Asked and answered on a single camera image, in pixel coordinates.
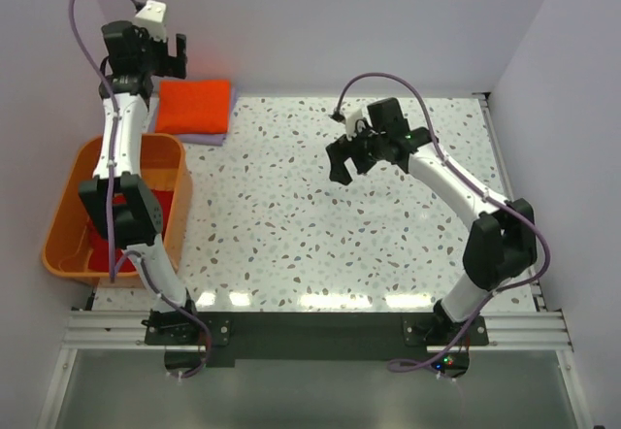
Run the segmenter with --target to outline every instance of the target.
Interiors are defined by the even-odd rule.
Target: red cloth
[[[164,213],[164,228],[162,230],[162,237],[166,233],[166,227],[168,226],[168,217],[171,213],[171,206],[173,205],[174,191],[158,191],[152,190],[153,195],[159,201],[162,206],[162,212]],[[114,204],[123,203],[125,198],[122,195],[115,196],[113,199]],[[88,269],[94,272],[108,272],[108,241],[101,238],[92,220],[88,220],[88,243],[93,248],[88,259]],[[120,249],[116,250],[116,260],[120,259],[122,252]],[[132,272],[135,271],[134,265],[128,259],[120,267],[120,272]]]

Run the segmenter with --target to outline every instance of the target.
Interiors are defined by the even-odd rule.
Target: speckled tabletop
[[[242,97],[222,148],[185,145],[194,193],[179,276],[199,310],[429,311],[462,275],[466,227],[424,184],[381,163],[347,187],[328,180],[335,102]],[[412,128],[424,124],[414,100],[400,102]],[[427,104],[444,147],[502,191],[478,101]],[[99,288],[93,309],[151,303],[142,289]],[[528,286],[486,307],[534,310]]]

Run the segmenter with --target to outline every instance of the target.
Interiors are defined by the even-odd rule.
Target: white connector
[[[166,41],[166,4],[155,0],[147,0],[142,10],[134,15],[135,26],[145,28],[155,41]]]

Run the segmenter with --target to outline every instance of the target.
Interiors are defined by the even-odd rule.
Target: cable
[[[349,90],[349,88],[356,82],[358,82],[359,80],[362,80],[364,78],[372,78],[372,77],[377,77],[377,78],[387,78],[388,80],[393,80],[394,82],[400,83],[403,86],[405,86],[416,98],[416,100],[418,101],[418,104],[420,105],[420,108],[422,109],[423,115],[425,117],[425,122],[427,124],[427,128],[429,129],[429,135],[431,137],[431,141],[434,145],[434,149],[436,150],[436,153],[438,155],[438,157],[442,160],[442,162],[446,165],[446,167],[465,185],[467,186],[470,190],[472,190],[476,195],[478,195],[480,198],[482,198],[484,201],[487,201],[488,203],[492,204],[493,206],[495,206],[496,208],[500,209],[501,211],[505,211],[507,214],[511,215],[512,217],[518,219],[520,222],[522,222],[524,225],[526,225],[529,230],[531,230],[535,236],[539,239],[539,242],[541,243],[541,248],[543,249],[543,264],[541,265],[541,268],[539,269],[539,271],[532,276],[529,279],[526,280],[521,280],[518,281],[516,283],[511,283],[509,285],[505,285],[505,286],[501,286],[499,288],[497,288],[496,290],[490,291],[489,294],[483,298],[483,300],[480,302],[480,304],[474,309],[473,313],[468,317],[468,319],[466,319],[466,322],[464,322],[464,325],[461,327],[461,329],[459,330],[459,332],[457,332],[457,334],[455,335],[455,337],[453,338],[453,340],[451,340],[447,346],[444,347],[444,349],[440,352],[438,352],[436,355],[434,355],[433,357],[429,358],[426,361],[423,362],[419,362],[413,359],[407,359],[407,358],[396,358],[396,359],[391,359],[388,362],[388,370],[393,372],[393,373],[410,373],[412,371],[417,371],[421,368],[425,368],[427,366],[432,365],[435,361],[442,359],[454,346],[455,344],[457,344],[460,339],[466,334],[466,332],[468,331],[468,328],[472,325],[472,323],[474,322],[474,320],[476,319],[476,317],[480,314],[480,312],[482,311],[482,309],[485,307],[485,305],[487,305],[487,303],[490,302],[490,300],[498,293],[502,293],[504,291],[508,291],[508,290],[512,290],[513,288],[518,288],[520,286],[524,286],[527,285],[529,283],[532,283],[534,281],[538,281],[541,276],[543,276],[543,274],[545,274],[545,272],[548,270],[549,266],[550,266],[550,246],[547,242],[547,240],[545,240],[545,237],[543,236],[543,234],[539,231],[539,229],[535,226],[535,224],[533,222],[531,222],[528,218],[526,218],[524,215],[518,213],[517,211],[515,211],[514,209],[510,208],[509,206],[507,206],[505,203],[501,202],[501,201],[496,201],[494,198],[491,198],[488,194],[486,194],[484,191],[482,191],[481,189],[479,189],[472,181],[470,181],[468,179],[468,177],[466,177],[462,172],[460,172],[460,170],[455,167],[453,165],[453,163],[450,161],[450,159],[446,158],[446,155],[444,154],[444,152],[442,151],[442,148],[440,147],[440,143],[438,142],[438,136],[436,136],[436,132],[434,130],[434,125],[431,122],[431,117],[429,116],[429,111],[427,110],[427,106],[425,105],[425,101],[423,100],[422,96],[420,95],[420,93],[416,90],[416,88],[414,88],[414,86],[412,86],[409,82],[395,76],[395,75],[391,75],[389,73],[380,73],[380,72],[370,72],[370,73],[363,73],[362,75],[358,75],[357,77],[352,78],[351,80],[349,80],[349,82],[345,85],[345,87],[343,88],[343,91],[341,92],[341,96],[339,96],[339,101],[337,103],[337,107],[334,110],[335,115],[336,114],[341,114],[341,106],[343,105],[343,99],[347,93],[347,91]]]
[[[130,0],[136,9],[140,8],[141,4],[137,0]],[[82,36],[78,31],[78,27],[76,25],[76,0],[69,0],[69,24],[71,25],[71,31],[74,34],[74,38],[76,38],[76,42],[78,46],[80,46],[80,50],[88,60],[88,63],[95,71],[102,85],[108,92],[110,99],[113,103],[113,125],[111,129],[111,137],[108,145],[108,189],[106,191],[106,224],[108,230],[108,274],[110,276],[110,281],[114,282],[116,277],[116,271],[114,270],[114,260],[116,259],[116,251],[114,244],[114,217],[113,217],[113,197],[114,197],[114,145],[116,141],[116,129],[118,127],[118,119],[120,118],[120,108],[118,106],[118,102],[116,101],[116,97],[114,97],[113,87],[106,79],[106,76],[102,71],[100,71],[99,66],[93,60],[93,57],[88,52],[88,49],[84,45],[82,40]]]
[[[116,265],[114,267],[116,269],[120,269],[120,266],[122,266],[123,263],[130,256],[135,257],[136,258],[135,260],[139,261],[140,267],[142,268],[143,274],[145,275],[145,281],[147,282],[148,287],[155,292],[157,297],[160,298],[168,306],[170,306],[173,310],[175,310],[179,314],[185,316],[186,318],[188,318],[189,320],[194,322],[196,325],[198,325],[203,330],[203,333],[205,334],[205,342],[206,342],[205,343],[205,350],[206,351],[205,351],[205,354],[201,357],[200,364],[197,365],[196,367],[190,369],[189,371],[185,371],[185,372],[180,374],[180,377],[182,379],[187,379],[187,378],[191,378],[192,376],[196,376],[207,365],[207,362],[209,361],[209,358],[210,358],[210,354],[212,353],[212,332],[210,331],[210,329],[207,326],[207,324],[205,324],[205,322],[203,322],[201,319],[199,319],[196,315],[194,315],[192,313],[189,313],[188,311],[186,311],[181,306],[177,306],[175,303],[173,303],[171,300],[169,300],[157,288],[157,286],[155,286],[155,283],[153,283],[153,279],[150,277],[150,275],[148,273],[148,268],[147,268],[147,263],[145,262],[145,258],[139,252],[137,252],[137,251],[135,251],[133,249],[125,251],[123,253],[123,255],[118,259],[118,261],[116,262]]]

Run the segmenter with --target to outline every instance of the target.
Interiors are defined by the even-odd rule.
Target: white wall
[[[516,193],[552,245],[545,298],[606,427],[621,421],[619,14],[621,0],[545,0],[491,98]]]
[[[88,290],[48,274],[40,252],[71,162],[100,133],[98,82],[67,21],[68,0],[0,0],[0,427],[34,427],[71,306]],[[103,52],[103,15],[81,0]]]
[[[107,19],[126,15],[100,1]],[[491,90],[542,0],[164,1],[171,30],[188,35],[193,78],[229,77],[255,93],[338,94],[352,76],[384,70],[456,95]]]

